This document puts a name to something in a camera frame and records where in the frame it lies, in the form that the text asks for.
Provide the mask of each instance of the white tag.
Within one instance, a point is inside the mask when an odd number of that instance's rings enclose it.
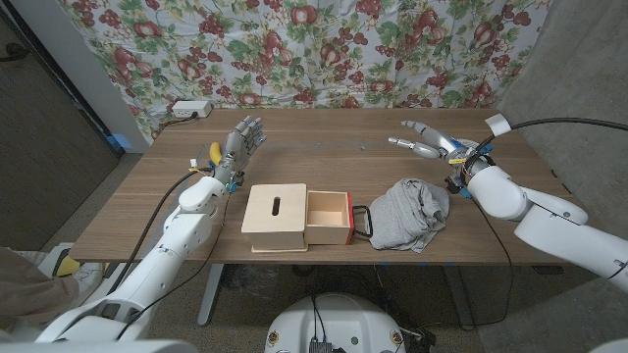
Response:
[[[485,120],[495,137],[511,130],[508,120],[502,114],[496,114]]]

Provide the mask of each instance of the yellow tag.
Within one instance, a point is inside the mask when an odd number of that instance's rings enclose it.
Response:
[[[458,159],[449,160],[449,163],[450,164],[460,164],[460,163],[464,163],[466,161],[467,161],[466,158],[458,158]]]

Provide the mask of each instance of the table leg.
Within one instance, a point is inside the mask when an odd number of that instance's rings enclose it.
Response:
[[[467,291],[462,282],[460,269],[457,266],[445,266],[444,271],[447,284],[449,285],[449,291],[451,292],[451,298],[453,299],[453,304],[458,314],[460,327],[462,329],[471,330],[474,328],[473,316],[471,316],[469,299],[467,298]]]
[[[205,294],[203,295],[203,301],[200,303],[200,310],[196,319],[196,322],[203,327],[209,325],[214,302],[216,301],[216,294],[220,286],[220,277],[223,274],[223,267],[225,267],[224,264],[212,264],[209,269]]]

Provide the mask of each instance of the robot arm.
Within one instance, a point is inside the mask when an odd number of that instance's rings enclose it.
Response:
[[[467,156],[477,152],[471,147],[451,149],[447,146],[447,141],[454,147],[462,145],[454,138],[440,132],[433,133],[431,131],[436,130],[420,123],[401,124],[415,127],[426,141],[434,144],[427,147],[438,148],[440,157],[452,164],[454,174],[447,182],[454,182],[455,186],[460,187],[464,180],[468,180],[466,189],[489,215],[519,222],[515,235],[520,239],[539,250],[607,278],[628,292],[628,271],[625,271],[628,265],[627,240],[586,226],[588,215],[580,207],[553,195],[517,185],[500,167],[489,163],[487,158],[469,158],[471,163],[466,163],[465,166]],[[398,139],[393,137],[389,142],[408,147],[399,144]]]
[[[190,252],[211,235],[216,199],[243,182],[248,158],[264,142],[261,119],[247,117],[232,131],[214,176],[204,176],[184,191],[179,207],[164,224],[164,234],[121,286],[104,298],[71,310],[56,319],[36,342],[115,341],[144,337],[156,305],[170,289]],[[127,323],[132,325],[125,329]]]

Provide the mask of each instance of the wooden box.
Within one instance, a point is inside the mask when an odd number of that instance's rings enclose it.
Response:
[[[251,251],[306,251],[306,196],[305,184],[251,186],[241,229],[251,241]]]
[[[353,229],[347,192],[307,191],[306,244],[348,244]]]

